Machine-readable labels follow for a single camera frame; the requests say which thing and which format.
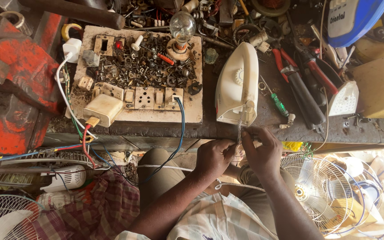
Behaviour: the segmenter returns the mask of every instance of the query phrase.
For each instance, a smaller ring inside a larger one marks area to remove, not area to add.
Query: khaki pants
[[[161,165],[169,157],[166,150],[152,149],[148,151],[140,160],[139,165]],[[175,162],[169,161],[166,166],[178,166]],[[139,181],[144,181],[156,167],[141,167],[138,168],[137,174],[139,175]],[[280,173],[288,188],[294,192],[294,179],[284,169],[280,169]],[[140,190],[140,209],[143,210],[151,202],[159,198],[162,194],[168,191],[170,188],[180,182],[185,175],[181,170],[163,168],[157,172],[149,181],[139,186]],[[241,184],[247,184],[255,187],[262,188],[257,176],[253,173],[248,164],[241,167],[237,180]],[[275,231],[275,222],[272,210],[270,209],[269,200],[265,192],[255,190],[252,188],[244,188],[242,192],[237,196],[245,204],[248,205],[251,210],[259,217],[262,223],[273,233]]]

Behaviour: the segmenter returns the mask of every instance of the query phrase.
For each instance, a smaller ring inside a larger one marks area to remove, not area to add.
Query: red screwdriver
[[[170,65],[174,65],[173,60],[169,59],[168,57],[162,55],[161,53],[157,52],[156,50],[151,50],[145,46],[142,45],[142,47],[146,48],[147,50],[151,51],[153,54],[157,54],[158,58],[161,58],[162,60],[168,62]]]

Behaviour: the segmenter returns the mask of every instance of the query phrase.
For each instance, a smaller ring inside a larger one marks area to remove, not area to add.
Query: green screwdriver
[[[285,109],[284,105],[282,104],[282,102],[278,99],[278,96],[274,93],[272,93],[272,90],[270,89],[270,87],[268,86],[268,84],[266,83],[266,81],[263,79],[263,77],[260,75],[260,77],[262,78],[264,84],[266,84],[266,87],[269,89],[270,91],[270,97],[274,100],[274,103],[275,103],[275,106],[276,108],[278,109],[278,111],[284,116],[284,117],[288,117],[288,111]]]

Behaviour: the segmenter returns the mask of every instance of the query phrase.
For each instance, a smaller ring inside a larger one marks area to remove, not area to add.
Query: clear light bulb
[[[185,11],[174,14],[170,20],[170,32],[176,39],[176,44],[185,46],[186,42],[193,37],[196,30],[195,19]]]

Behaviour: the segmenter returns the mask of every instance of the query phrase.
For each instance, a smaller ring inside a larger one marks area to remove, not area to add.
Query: hand
[[[262,145],[255,148],[251,135],[257,135]],[[279,179],[282,143],[267,128],[249,127],[242,133],[242,146],[248,164],[259,179]]]
[[[198,148],[195,172],[200,176],[220,177],[235,157],[237,144],[229,139],[213,140]]]

